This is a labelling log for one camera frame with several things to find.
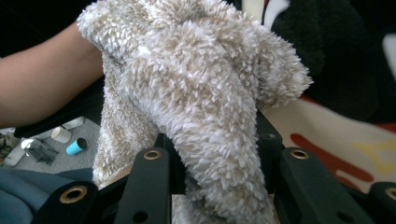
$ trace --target human arm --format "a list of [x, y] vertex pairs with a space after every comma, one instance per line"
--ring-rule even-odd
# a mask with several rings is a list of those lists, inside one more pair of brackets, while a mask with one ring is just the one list
[[0, 60], [0, 128], [38, 122], [97, 80], [100, 50], [73, 23], [48, 41]]

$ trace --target floor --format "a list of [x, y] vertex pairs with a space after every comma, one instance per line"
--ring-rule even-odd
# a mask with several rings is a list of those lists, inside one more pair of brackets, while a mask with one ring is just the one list
[[[1, 133], [5, 133], [6, 131], [8, 130], [0, 130]], [[25, 154], [13, 168], [56, 174], [67, 170], [92, 167], [97, 149], [99, 126], [85, 119], [81, 126], [69, 131], [72, 133], [72, 138], [65, 144], [54, 141], [51, 138], [40, 140], [59, 152], [51, 165], [41, 161], [37, 162], [33, 157], [26, 156]], [[67, 155], [66, 148], [80, 137], [87, 140], [88, 148], [76, 155]]]

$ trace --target plush fabric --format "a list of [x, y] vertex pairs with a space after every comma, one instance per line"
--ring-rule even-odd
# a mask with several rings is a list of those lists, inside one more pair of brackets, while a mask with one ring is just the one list
[[284, 105], [311, 83], [291, 44], [220, 0], [99, 1], [78, 27], [106, 74], [96, 184], [161, 132], [187, 168], [174, 223], [272, 223], [256, 107]]

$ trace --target blue cup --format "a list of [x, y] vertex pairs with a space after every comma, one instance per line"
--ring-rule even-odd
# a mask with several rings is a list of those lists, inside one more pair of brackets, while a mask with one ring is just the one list
[[87, 140], [83, 138], [78, 138], [76, 141], [74, 141], [70, 146], [67, 147], [66, 153], [68, 155], [76, 155], [83, 150], [87, 149], [88, 143]]

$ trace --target black metal bracket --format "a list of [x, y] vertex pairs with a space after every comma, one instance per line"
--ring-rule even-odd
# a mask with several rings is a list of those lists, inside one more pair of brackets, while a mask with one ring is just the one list
[[[395, 183], [376, 183], [369, 194], [357, 192], [337, 182], [313, 153], [284, 148], [280, 134], [260, 112], [257, 133], [265, 187], [275, 194], [282, 224], [396, 223]], [[172, 141], [159, 134], [155, 147], [136, 155], [129, 176], [101, 190], [88, 183], [86, 196], [70, 204], [60, 198], [84, 183], [64, 186], [49, 197], [33, 223], [171, 223], [171, 195], [184, 193], [184, 174]], [[79, 197], [79, 191], [69, 197]]]

